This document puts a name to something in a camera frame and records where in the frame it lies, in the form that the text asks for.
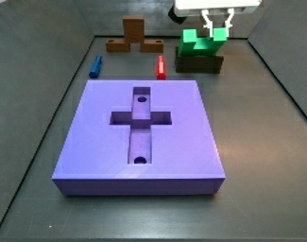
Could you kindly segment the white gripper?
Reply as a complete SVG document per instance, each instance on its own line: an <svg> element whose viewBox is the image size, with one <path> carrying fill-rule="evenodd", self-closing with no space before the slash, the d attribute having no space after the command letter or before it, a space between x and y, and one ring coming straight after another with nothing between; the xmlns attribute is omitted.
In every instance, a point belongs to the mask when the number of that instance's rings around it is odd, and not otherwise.
<svg viewBox="0 0 307 242"><path fill-rule="evenodd" d="M178 17L202 16L204 28L209 30L210 38L214 37L214 22L212 15L228 14L225 28L233 28L232 20L236 13L253 13L262 0L176 0L176 14Z"/></svg>

